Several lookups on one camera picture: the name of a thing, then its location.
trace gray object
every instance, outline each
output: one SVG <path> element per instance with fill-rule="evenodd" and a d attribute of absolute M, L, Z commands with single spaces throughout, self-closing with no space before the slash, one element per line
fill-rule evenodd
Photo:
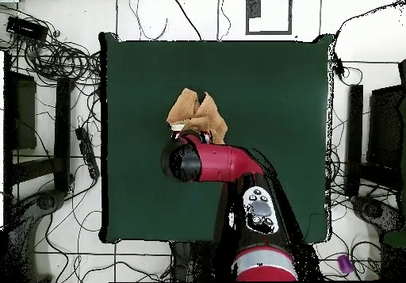
<path fill-rule="evenodd" d="M 65 194 L 49 190 L 34 194 L 18 203 L 17 212 L 6 226 L 6 252 L 1 261 L 0 279 L 5 282 L 37 283 L 34 262 L 35 235 L 45 216 L 63 205 Z"/>
<path fill-rule="evenodd" d="M 263 201 L 254 201 L 250 213 L 255 216 L 270 216 L 270 206 Z"/>
<path fill-rule="evenodd" d="M 246 35 L 291 35 L 292 34 L 292 4 L 293 0 L 289 0 L 288 14 L 288 29 L 282 31 L 250 31 L 250 18 L 261 17 L 261 0 L 246 0 Z"/>

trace green tabletop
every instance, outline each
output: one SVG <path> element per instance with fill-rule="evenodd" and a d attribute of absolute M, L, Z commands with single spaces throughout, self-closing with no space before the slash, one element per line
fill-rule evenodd
<path fill-rule="evenodd" d="M 106 242 L 213 239 L 221 184 L 179 183 L 160 168 L 167 114 L 185 87 L 213 96 L 228 125 L 226 143 L 259 149 L 274 164 L 307 240 L 326 239 L 332 36 L 314 44 L 100 39 L 107 56 Z"/>

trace towel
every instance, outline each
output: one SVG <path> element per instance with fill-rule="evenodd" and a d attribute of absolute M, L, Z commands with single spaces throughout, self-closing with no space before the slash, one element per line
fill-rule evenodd
<path fill-rule="evenodd" d="M 167 118 L 171 130 L 193 129 L 198 132 L 207 132 L 214 144 L 224 144 L 227 125 L 220 116 L 213 98 L 205 92 L 201 103 L 197 93 L 185 88 L 178 100 L 174 103 Z"/>

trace tiled floor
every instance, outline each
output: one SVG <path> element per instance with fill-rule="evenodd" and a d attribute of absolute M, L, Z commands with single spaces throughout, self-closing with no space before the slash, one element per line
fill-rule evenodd
<path fill-rule="evenodd" d="M 396 0 L 293 0 L 293 33 L 291 36 L 245 36 L 245 0 L 179 0 L 190 20 L 194 23 L 203 40 L 300 40 L 313 41 L 320 33 L 335 33 L 341 24 L 348 18 L 365 13 L 375 7 L 383 6 Z M 137 22 L 136 11 L 143 26 L 141 33 Z M 219 16 L 217 33 L 217 3 L 220 2 L 222 13 Z M 98 34 L 103 32 L 117 33 L 121 40 L 145 40 L 146 37 L 155 38 L 161 34 L 162 40 L 196 40 L 197 34 L 190 26 L 182 11 L 174 0 L 22 0 L 18 9 L 33 15 L 41 20 L 49 21 L 55 29 L 60 31 L 59 40 L 74 42 L 85 47 L 90 54 L 99 51 Z M 0 21 L 6 19 L 0 14 Z M 347 67 L 356 67 L 362 71 L 362 84 L 364 85 L 365 112 L 369 108 L 369 94 L 373 89 L 391 86 L 400 83 L 396 62 L 406 57 L 405 38 L 406 15 L 399 8 L 387 8 L 364 17 L 348 21 L 339 35 L 336 46 L 338 55 Z M 0 38 L 6 35 L 0 30 Z M 24 67 L 23 59 L 19 59 L 19 67 Z M 360 74 L 350 69 L 347 83 L 358 82 Z M 44 85 L 37 77 L 39 85 Z M 83 92 L 89 94 L 92 86 L 86 86 Z M 339 120 L 347 117 L 348 88 L 335 77 L 333 127 Z M 75 89 L 72 101 L 80 95 Z M 55 117 L 55 89 L 38 86 L 37 113 L 49 112 Z M 94 108 L 99 113 L 97 104 Z M 86 97 L 81 96 L 77 105 L 71 112 L 71 123 L 78 126 L 81 117 L 87 117 L 89 110 Z M 36 130 L 44 141 L 50 155 L 53 153 L 53 120 L 47 113 L 37 115 Z M 365 115 L 365 129 L 368 127 L 368 115 Z M 337 146 L 340 141 L 341 128 L 333 132 L 333 144 Z M 99 127 L 90 125 L 94 136 L 93 144 L 100 144 Z M 75 142 L 75 134 L 71 137 L 71 155 L 80 156 L 79 144 Z M 344 160 L 345 131 L 337 153 Z M 100 155 L 100 147 L 94 149 L 95 155 Z M 363 157 L 366 153 L 366 137 L 363 143 Z M 24 162 L 38 155 L 44 155 L 40 147 L 32 151 L 20 151 L 19 162 Z M 82 159 L 72 158 L 71 169 L 82 165 Z M 52 176 L 45 176 L 37 180 L 25 182 L 13 188 L 13 194 L 20 199 L 27 197 L 38 190 L 44 183 L 50 181 Z M 122 241 L 117 245 L 103 244 L 98 239 L 97 230 L 101 226 L 101 181 L 86 196 L 79 196 L 68 201 L 54 215 L 50 241 L 60 250 L 67 253 L 69 262 L 67 268 L 59 278 L 61 281 L 78 282 L 74 274 L 74 264 L 80 260 L 80 278 L 85 282 L 111 282 L 111 281 L 138 281 L 144 275 L 131 270 L 149 273 L 162 273 L 170 262 L 170 249 L 167 243 Z M 91 184 L 87 168 L 82 166 L 76 175 L 75 192 L 87 188 Z M 332 209 L 333 231 L 331 239 L 326 243 L 314 245 L 321 258 L 326 260 L 320 263 L 326 274 L 339 275 L 336 262 L 338 252 L 346 251 L 346 245 L 351 247 L 360 240 L 377 242 L 377 234 L 369 225 L 358 219 L 354 213 L 344 205 L 336 205 Z M 80 224 L 91 231 L 80 231 Z M 45 218 L 36 234 L 36 260 L 40 273 L 51 273 L 54 280 L 58 277 L 66 264 L 66 259 L 57 254 L 44 240 L 44 233 L 49 224 Z M 360 260 L 373 258 L 379 260 L 379 252 L 369 245 L 362 245 L 354 253 Z M 92 271 L 111 266 L 105 270 Z M 347 277 L 356 279 L 354 274 Z M 366 269 L 362 279 L 376 278 L 374 273 Z"/>

